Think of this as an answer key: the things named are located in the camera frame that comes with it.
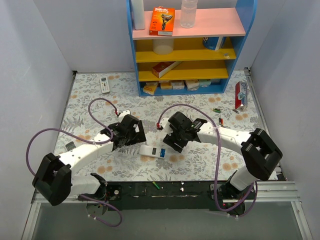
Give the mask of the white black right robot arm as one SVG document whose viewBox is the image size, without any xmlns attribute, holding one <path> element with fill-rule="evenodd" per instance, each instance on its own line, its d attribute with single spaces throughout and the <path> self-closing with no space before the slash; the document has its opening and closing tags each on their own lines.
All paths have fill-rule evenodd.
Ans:
<svg viewBox="0 0 320 240">
<path fill-rule="evenodd" d="M 216 128 L 205 119 L 190 120 L 181 112 L 162 118 L 157 128 L 167 133 L 163 142 L 182 152 L 188 142 L 213 144 L 242 154 L 245 166 L 215 188 L 221 197 L 237 199 L 257 180 L 267 181 L 283 157 L 282 151 L 261 128 L 252 132 Z"/>
</svg>

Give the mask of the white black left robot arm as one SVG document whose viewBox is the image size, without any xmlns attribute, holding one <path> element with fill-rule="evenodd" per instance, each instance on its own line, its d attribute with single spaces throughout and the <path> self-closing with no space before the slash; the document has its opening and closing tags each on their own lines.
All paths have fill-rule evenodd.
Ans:
<svg viewBox="0 0 320 240">
<path fill-rule="evenodd" d="M 129 113 L 100 131 L 88 144 L 82 144 L 58 156 L 45 155 L 32 181 L 34 188 L 52 205 L 61 204 L 67 197 L 79 196 L 102 200 L 107 195 L 107 181 L 96 173 L 77 176 L 83 167 L 124 146 L 146 141 L 143 123 Z"/>
</svg>

